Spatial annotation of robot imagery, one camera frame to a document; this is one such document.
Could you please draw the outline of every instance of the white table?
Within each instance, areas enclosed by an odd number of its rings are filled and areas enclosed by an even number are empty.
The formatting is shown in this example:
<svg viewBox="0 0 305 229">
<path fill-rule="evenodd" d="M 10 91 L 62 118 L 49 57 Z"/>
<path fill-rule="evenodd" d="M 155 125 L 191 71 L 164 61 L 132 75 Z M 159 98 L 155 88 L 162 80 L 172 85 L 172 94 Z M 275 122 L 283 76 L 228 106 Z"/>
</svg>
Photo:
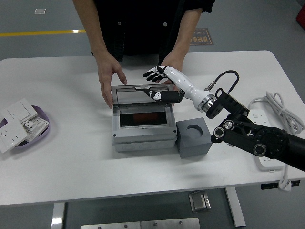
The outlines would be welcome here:
<svg viewBox="0 0 305 229">
<path fill-rule="evenodd" d="M 123 70 L 129 84 L 147 84 L 142 74 L 157 58 L 130 57 Z M 268 51 L 189 53 L 183 72 L 200 88 L 236 70 L 231 95 L 244 105 L 266 91 L 280 92 L 286 106 L 305 120 L 305 106 L 274 55 Z M 228 90 L 233 77 L 215 88 Z M 119 85 L 116 76 L 112 85 Z M 111 110 L 103 101 L 91 56 L 6 59 L 0 62 L 0 108 L 21 98 L 44 110 L 49 134 L 30 148 L 0 155 L 0 205 L 64 202 L 269 183 L 283 171 L 262 172 L 253 155 L 225 143 L 205 156 L 180 159 L 177 148 L 117 153 L 111 144 Z M 226 117 L 208 119 L 190 100 L 174 106 L 176 121 L 204 117 L 210 132 Z M 273 126 L 282 125 L 270 112 Z M 289 169 L 289 179 L 305 172 Z"/>
</svg>

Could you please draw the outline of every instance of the gray floor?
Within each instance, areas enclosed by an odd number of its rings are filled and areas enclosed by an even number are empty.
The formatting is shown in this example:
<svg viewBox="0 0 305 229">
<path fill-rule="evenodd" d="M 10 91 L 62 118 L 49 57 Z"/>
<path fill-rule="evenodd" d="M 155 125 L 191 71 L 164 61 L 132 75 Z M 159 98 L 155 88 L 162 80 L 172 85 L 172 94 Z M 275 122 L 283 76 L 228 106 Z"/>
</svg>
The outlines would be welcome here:
<svg viewBox="0 0 305 229">
<path fill-rule="evenodd" d="M 305 101 L 305 30 L 295 17 L 305 0 L 216 0 L 198 28 L 208 28 L 213 46 L 190 52 L 269 50 Z M 46 8 L 45 15 L 34 15 Z M 71 1 L 0 0 L 0 33 L 82 29 Z M 90 55 L 85 34 L 0 36 L 0 60 L 21 57 Z M 290 193 L 260 186 L 237 187 L 247 228 L 299 229 L 305 225 L 305 181 Z M 65 228 L 198 217 L 201 228 L 234 228 L 224 189 L 208 190 L 212 211 L 191 213 L 188 193 L 162 194 L 68 203 Z M 0 229 L 49 229 L 53 205 L 0 207 Z"/>
</svg>

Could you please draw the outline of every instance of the person's arm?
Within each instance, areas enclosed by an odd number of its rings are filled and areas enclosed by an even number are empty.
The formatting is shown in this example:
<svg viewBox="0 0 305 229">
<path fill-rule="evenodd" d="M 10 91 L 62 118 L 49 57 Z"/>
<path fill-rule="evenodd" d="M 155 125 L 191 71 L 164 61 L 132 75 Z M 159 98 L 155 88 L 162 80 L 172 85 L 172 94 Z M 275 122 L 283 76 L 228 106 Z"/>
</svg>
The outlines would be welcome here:
<svg viewBox="0 0 305 229">
<path fill-rule="evenodd" d="M 189 51 L 190 41 L 201 13 L 202 8 L 188 10 L 184 13 L 175 46 L 163 60 L 162 66 L 171 66 L 179 71 L 182 70 L 183 61 Z"/>
<path fill-rule="evenodd" d="M 123 84 L 127 84 L 126 76 L 117 60 L 107 51 L 100 28 L 99 15 L 93 0 L 73 0 L 73 3 L 86 30 L 91 51 L 98 65 L 102 96 L 111 108 L 113 105 L 111 95 L 112 75 L 117 73 Z"/>
</svg>

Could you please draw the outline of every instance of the black shirt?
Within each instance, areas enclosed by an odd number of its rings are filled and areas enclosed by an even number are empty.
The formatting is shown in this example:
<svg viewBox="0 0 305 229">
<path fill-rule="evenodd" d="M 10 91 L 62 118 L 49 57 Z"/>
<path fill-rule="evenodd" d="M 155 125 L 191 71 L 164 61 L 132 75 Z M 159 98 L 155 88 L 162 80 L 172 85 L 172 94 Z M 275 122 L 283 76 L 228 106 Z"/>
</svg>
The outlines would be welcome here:
<svg viewBox="0 0 305 229">
<path fill-rule="evenodd" d="M 214 0 L 96 0 L 107 49 L 118 61 L 123 54 L 159 53 L 159 64 L 173 49 L 185 11 L 211 12 Z"/>
</svg>

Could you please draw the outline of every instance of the robotic arm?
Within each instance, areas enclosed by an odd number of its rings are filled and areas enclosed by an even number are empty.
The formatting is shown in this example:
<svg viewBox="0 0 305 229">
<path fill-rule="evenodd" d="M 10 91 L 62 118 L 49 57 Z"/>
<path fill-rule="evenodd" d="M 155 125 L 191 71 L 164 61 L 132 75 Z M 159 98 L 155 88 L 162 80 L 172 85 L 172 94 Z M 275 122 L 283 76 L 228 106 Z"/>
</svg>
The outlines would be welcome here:
<svg viewBox="0 0 305 229">
<path fill-rule="evenodd" d="M 217 80 L 226 73 L 234 73 L 237 80 L 228 93 L 219 88 L 214 95 L 210 90 Z M 181 99 L 176 99 L 178 97 L 191 99 L 195 109 L 206 112 L 210 119 L 217 116 L 223 108 L 226 109 L 230 114 L 214 129 L 211 136 L 213 143 L 226 142 L 253 155 L 277 159 L 305 171 L 305 140 L 276 127 L 254 124 L 247 118 L 249 110 L 230 96 L 229 93 L 239 80 L 236 71 L 222 73 L 204 90 L 196 88 L 182 72 L 168 66 L 157 66 L 143 76 L 147 77 L 147 81 L 152 82 L 168 78 L 179 88 L 179 91 L 171 92 L 171 101 L 166 94 L 161 93 L 158 97 L 155 97 L 152 94 L 157 92 L 147 93 L 155 100 L 176 103 L 181 101 Z"/>
</svg>

